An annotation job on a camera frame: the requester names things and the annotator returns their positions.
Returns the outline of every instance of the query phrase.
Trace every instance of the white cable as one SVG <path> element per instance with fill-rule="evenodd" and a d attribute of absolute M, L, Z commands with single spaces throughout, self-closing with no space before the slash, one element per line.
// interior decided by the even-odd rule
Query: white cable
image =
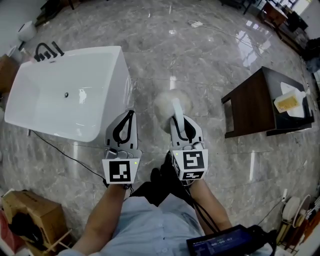
<path fill-rule="evenodd" d="M 230 36 L 230 37 L 233 37 L 233 38 L 239 40 L 241 43 L 245 44 L 246 46 L 254 49 L 254 48 L 252 47 L 252 44 L 249 45 L 249 44 L 247 44 L 247 42 L 243 41 L 242 39 L 239 39 L 239 38 L 237 38 L 236 36 L 234 36 L 234 35 L 232 35 L 232 34 L 226 33 L 226 32 L 224 32 L 222 29 L 220 29 L 220 28 L 218 28 L 218 27 L 216 27 L 216 26 L 214 26 L 214 25 L 212 25 L 212 24 L 202 23 L 202 22 L 196 21 L 196 20 L 189 20 L 189 21 L 188 21 L 188 24 L 190 24 L 193 28 L 204 27 L 204 28 L 206 28 L 206 29 L 211 29 L 211 30 L 215 30 L 215 31 L 224 33 L 225 35 Z M 256 47 L 258 47 L 259 49 L 261 49 L 261 50 L 263 50 L 263 51 L 266 51 L 266 52 L 268 53 L 268 51 L 267 51 L 266 49 L 260 48 L 257 44 L 253 44 L 253 45 L 256 46 Z"/>

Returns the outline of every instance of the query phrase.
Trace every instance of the light blue shirt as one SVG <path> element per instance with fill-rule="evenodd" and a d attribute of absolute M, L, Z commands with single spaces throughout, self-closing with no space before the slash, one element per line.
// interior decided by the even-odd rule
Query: light blue shirt
<path fill-rule="evenodd" d="M 203 235 L 195 210 L 174 195 L 159 207 L 145 197 L 129 197 L 123 202 L 112 240 L 91 256 L 185 256 L 189 255 L 186 240 Z M 68 249 L 59 256 L 83 255 Z"/>

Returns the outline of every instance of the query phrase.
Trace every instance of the marble floor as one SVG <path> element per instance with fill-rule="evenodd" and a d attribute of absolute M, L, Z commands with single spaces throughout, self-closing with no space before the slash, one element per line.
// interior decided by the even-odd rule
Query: marble floor
<path fill-rule="evenodd" d="M 200 21 L 210 28 L 191 28 Z M 315 195 L 319 180 L 319 111 L 312 78 L 299 56 L 254 16 L 218 0 L 89 0 L 64 8 L 39 28 L 25 48 L 55 41 L 62 50 L 122 46 L 132 78 L 128 108 L 137 113 L 143 151 L 136 181 L 147 181 L 170 147 L 159 128 L 157 93 L 179 89 L 193 101 L 192 118 L 201 126 L 209 149 L 205 180 L 233 224 L 257 224 L 289 195 Z M 226 119 L 221 97 L 261 66 L 281 72 L 306 88 L 316 122 L 304 132 L 266 137 L 257 133 L 224 138 Z M 42 136 L 67 155 L 100 174 L 104 149 L 93 144 Z M 30 189 L 59 202 L 77 238 L 105 188 L 99 177 L 63 157 L 24 128 L 0 124 L 0 187 Z M 266 230 L 279 225 L 281 205 L 267 217 Z"/>

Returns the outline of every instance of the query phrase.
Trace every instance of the dark wooden table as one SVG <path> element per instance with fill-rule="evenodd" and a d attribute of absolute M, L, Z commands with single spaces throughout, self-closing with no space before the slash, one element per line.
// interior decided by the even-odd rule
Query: dark wooden table
<path fill-rule="evenodd" d="M 311 128 L 311 123 L 315 119 L 312 111 L 311 113 L 309 111 L 306 97 L 302 101 L 304 118 L 291 117 L 287 112 L 278 112 L 274 101 L 282 95 L 281 82 L 301 92 L 305 91 L 301 83 L 263 66 L 224 96 L 221 99 L 223 104 L 231 101 L 234 128 L 225 134 L 225 138 L 264 131 L 270 136 Z"/>

